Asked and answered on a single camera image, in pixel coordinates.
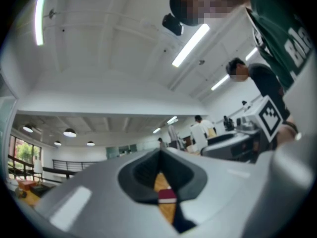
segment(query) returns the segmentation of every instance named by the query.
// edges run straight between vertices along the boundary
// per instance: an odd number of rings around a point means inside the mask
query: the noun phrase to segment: green t-shirt
[[[313,43],[285,1],[251,0],[251,8],[248,14],[259,51],[287,90],[312,53]]]

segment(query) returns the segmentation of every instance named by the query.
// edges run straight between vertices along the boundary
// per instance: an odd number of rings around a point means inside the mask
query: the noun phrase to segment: black metal railing
[[[76,162],[76,161],[53,160],[53,168],[59,169],[59,170],[80,172],[94,163],[97,163],[97,162]]]
[[[38,176],[35,176],[34,174],[34,165],[27,163],[25,161],[19,160],[11,155],[8,155],[8,158],[11,159],[14,162],[20,163],[23,165],[22,169],[19,169],[11,164],[8,163],[8,169],[9,169],[9,173],[14,175],[14,178],[16,177],[24,177],[24,179],[26,179],[27,177],[31,176],[33,177],[33,179],[35,178],[39,178]],[[66,175],[66,178],[69,179],[70,176],[74,176],[77,172],[74,171],[68,171],[68,170],[61,170],[61,169],[51,169],[51,168],[46,168],[43,167],[43,171],[45,172],[49,172],[49,173],[54,173],[54,174],[61,174],[61,175]],[[48,180],[48,181],[54,181],[54,182],[59,182],[61,183],[61,181],[57,181],[57,180],[51,180],[51,179],[47,179],[47,178],[42,178],[42,180]]]

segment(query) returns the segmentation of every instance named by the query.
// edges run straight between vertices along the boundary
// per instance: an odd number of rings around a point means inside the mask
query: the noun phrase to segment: person in green shirt
[[[170,0],[169,3],[174,16],[190,26],[202,23],[207,17],[225,17],[237,7],[244,6],[253,25],[258,50],[284,91],[293,84],[313,52],[307,31],[284,0]],[[291,116],[287,122],[289,124],[280,128],[278,144],[292,140],[296,135]]]

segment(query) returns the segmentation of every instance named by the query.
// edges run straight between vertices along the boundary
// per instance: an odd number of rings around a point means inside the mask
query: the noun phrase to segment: orange object
[[[23,190],[30,190],[30,186],[36,185],[36,181],[33,180],[18,180],[19,188]]]

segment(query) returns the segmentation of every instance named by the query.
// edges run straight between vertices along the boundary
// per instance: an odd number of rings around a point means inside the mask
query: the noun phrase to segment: white shirt
[[[209,136],[209,129],[213,128],[213,124],[208,120],[202,120],[199,125],[202,128],[203,133],[206,133],[206,135]]]

